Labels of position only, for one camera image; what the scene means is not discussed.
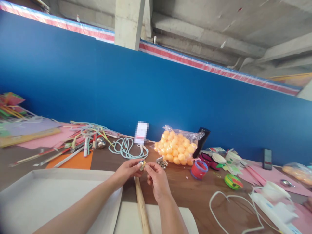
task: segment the table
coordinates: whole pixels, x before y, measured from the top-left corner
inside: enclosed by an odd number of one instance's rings
[[[159,157],[158,153],[148,147],[149,156],[147,162],[155,162]],[[23,147],[12,146],[0,149],[0,191],[35,169],[44,169],[42,167],[34,167],[35,163],[39,163],[49,158],[52,154],[44,155],[33,161],[18,165],[16,167],[8,167],[10,163],[33,156],[39,153],[39,149],[26,149]],[[139,154],[139,147],[133,147],[131,150],[133,155]],[[94,150],[91,163],[91,170],[116,171],[118,167],[127,159],[121,155],[113,154],[108,147],[102,150]],[[216,191],[221,191],[226,195],[235,194],[245,197],[249,201],[251,199],[248,193],[251,192],[251,185],[242,180],[244,188],[234,191],[230,189],[224,182],[224,176],[227,172],[220,170],[216,172],[221,176],[219,178],[212,169],[209,169],[202,181],[198,181],[190,174],[190,166],[175,165],[169,163],[166,173],[171,189],[171,193],[176,203],[180,207],[187,207],[191,210],[199,233],[224,233],[215,221],[210,209],[209,200]],[[157,204],[152,192],[152,188],[146,182],[146,173],[141,177],[141,187],[146,204]],[[135,183],[133,179],[126,182],[123,187],[122,201],[136,202]],[[231,199],[227,202],[225,197],[218,195],[212,203],[212,209],[221,223],[221,225],[231,234],[241,234],[243,230],[260,226],[253,208],[244,200],[239,198]],[[266,218],[271,225],[272,222],[259,210],[260,214]],[[263,224],[265,230],[254,233],[277,233],[272,230],[266,223]]]

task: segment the hand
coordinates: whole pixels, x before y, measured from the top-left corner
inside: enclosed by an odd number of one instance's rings
[[[312,212],[312,197],[309,197],[307,202],[303,203],[303,205]]]
[[[142,159],[132,159],[125,161],[111,176],[111,178],[115,180],[114,183],[117,185],[117,189],[123,186],[130,177],[142,176],[143,171],[140,171],[141,164],[139,163],[141,160]]]
[[[157,203],[164,198],[171,198],[171,191],[166,172],[155,162],[145,164],[144,170],[148,173],[147,183],[153,187],[153,193]]]

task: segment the spoon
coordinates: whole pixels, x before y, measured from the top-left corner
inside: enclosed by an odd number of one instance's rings
[[[295,187],[291,182],[288,180],[280,180],[280,183],[286,187]]]

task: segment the smartphone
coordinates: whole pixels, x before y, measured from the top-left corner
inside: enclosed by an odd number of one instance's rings
[[[272,150],[263,149],[262,168],[266,170],[272,170]]]

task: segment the blue board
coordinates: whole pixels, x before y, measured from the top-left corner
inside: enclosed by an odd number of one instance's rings
[[[206,127],[205,147],[235,148],[255,161],[268,148],[277,165],[312,161],[312,102],[6,12],[0,54],[1,89],[38,115],[127,135],[146,121],[151,140],[166,124]]]

